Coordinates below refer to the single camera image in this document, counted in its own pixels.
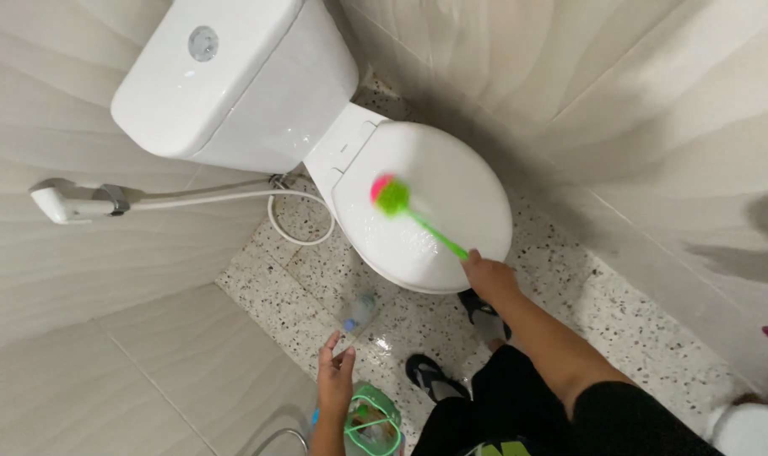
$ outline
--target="hand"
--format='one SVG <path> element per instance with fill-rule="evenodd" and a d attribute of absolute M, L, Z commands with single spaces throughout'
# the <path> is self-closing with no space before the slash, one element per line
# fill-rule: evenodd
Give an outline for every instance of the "hand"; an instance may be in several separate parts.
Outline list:
<path fill-rule="evenodd" d="M 344 421 L 348 415 L 350 398 L 353 395 L 353 363 L 356 362 L 356 349 L 348 347 L 336 357 L 333 349 L 338 343 L 338 331 L 330 335 L 325 346 L 319 350 L 319 373 L 317 389 L 319 416 Z"/>
<path fill-rule="evenodd" d="M 490 305 L 522 295 L 513 268 L 499 261 L 484 260 L 476 249 L 470 250 L 462 270 L 471 288 Z"/>

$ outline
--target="brush handle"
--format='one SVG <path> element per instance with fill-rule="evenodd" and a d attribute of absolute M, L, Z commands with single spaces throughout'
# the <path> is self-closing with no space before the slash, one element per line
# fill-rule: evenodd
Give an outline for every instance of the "brush handle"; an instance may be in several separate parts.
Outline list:
<path fill-rule="evenodd" d="M 438 238 L 440 242 L 446 245 L 446 247 L 449 247 L 449 250 L 455 255 L 457 255 L 457 257 L 460 258 L 461 261 L 468 260 L 468 253 L 465 250 L 463 250 L 462 247 L 452 242 L 451 239 L 447 238 L 446 236 L 441 234 L 439 231 L 435 230 L 417 212 L 413 212 L 411 209 L 407 209 L 405 212 L 408 213 L 410 217 L 412 217 L 412 220 L 414 220 L 415 222 L 418 222 L 418 225 L 423 226 L 424 230 L 427 230 L 432 236 Z"/>

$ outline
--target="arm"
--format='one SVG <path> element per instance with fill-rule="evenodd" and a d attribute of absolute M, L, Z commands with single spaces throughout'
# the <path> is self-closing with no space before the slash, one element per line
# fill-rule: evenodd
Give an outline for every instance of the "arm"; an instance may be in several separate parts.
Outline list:
<path fill-rule="evenodd" d="M 587 341 L 524 296 L 510 266 L 483 260 L 472 250 L 462 267 L 471 288 L 511 327 L 514 343 L 531 359 L 571 419 L 575 400 L 595 383 L 634 385 Z"/>
<path fill-rule="evenodd" d="M 311 456 L 344 456 L 344 421 L 353 395 L 352 374 L 356 350 L 348 347 L 334 357 L 333 349 L 338 338 L 338 331 L 335 331 L 325 347 L 319 350 L 319 417 L 311 437 Z"/>

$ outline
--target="green basket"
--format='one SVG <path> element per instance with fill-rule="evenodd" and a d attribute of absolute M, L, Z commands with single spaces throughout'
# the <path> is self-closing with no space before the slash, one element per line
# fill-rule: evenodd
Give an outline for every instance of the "green basket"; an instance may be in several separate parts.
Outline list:
<path fill-rule="evenodd" d="M 371 406 L 376 407 L 386 417 L 382 420 L 372 421 L 370 423 L 364 423 L 360 426 L 352 426 L 352 416 L 349 415 L 347 421 L 344 424 L 344 433 L 349 436 L 353 443 L 355 443 L 360 449 L 366 451 L 370 456 L 387 456 L 392 454 L 398 446 L 401 444 L 401 413 L 395 408 L 395 404 L 382 393 L 381 390 L 372 385 L 361 386 L 351 401 L 358 399 L 368 402 Z M 373 426 L 374 424 L 387 422 L 392 424 L 395 428 L 395 435 L 388 439 L 383 440 L 369 440 L 363 437 L 359 430 Z"/>

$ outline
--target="flip-flop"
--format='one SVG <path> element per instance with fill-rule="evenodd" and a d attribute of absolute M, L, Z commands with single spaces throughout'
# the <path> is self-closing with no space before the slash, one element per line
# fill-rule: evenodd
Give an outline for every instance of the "flip-flop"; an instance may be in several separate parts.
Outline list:
<path fill-rule="evenodd" d="M 429 366 L 434 370 L 422 369 L 420 368 L 421 364 Z M 446 377 L 446 374 L 440 369 L 438 363 L 435 363 L 433 359 L 426 355 L 410 356 L 407 359 L 405 368 L 407 370 L 407 377 L 409 377 L 412 384 L 423 389 L 434 402 L 438 402 L 438 399 L 435 398 L 434 391 L 432 390 L 433 381 L 446 383 L 460 393 L 465 399 L 471 399 L 471 394 L 465 386 L 459 381 L 451 380 L 449 377 Z"/>
<path fill-rule="evenodd" d="M 474 318 L 471 317 L 471 315 L 474 313 L 474 311 L 480 311 L 489 315 L 499 316 L 497 311 L 494 310 L 490 304 L 483 301 L 483 299 L 480 298 L 480 296 L 478 296 L 476 292 L 471 288 L 465 291 L 460 291 L 460 293 L 457 294 L 457 297 L 460 298 L 460 304 L 462 304 L 463 307 L 466 307 L 466 312 L 468 312 L 468 321 L 470 321 L 472 325 L 474 325 Z M 502 321 L 502 330 L 505 331 L 505 342 L 510 341 L 512 334 L 511 328 L 504 321 Z"/>

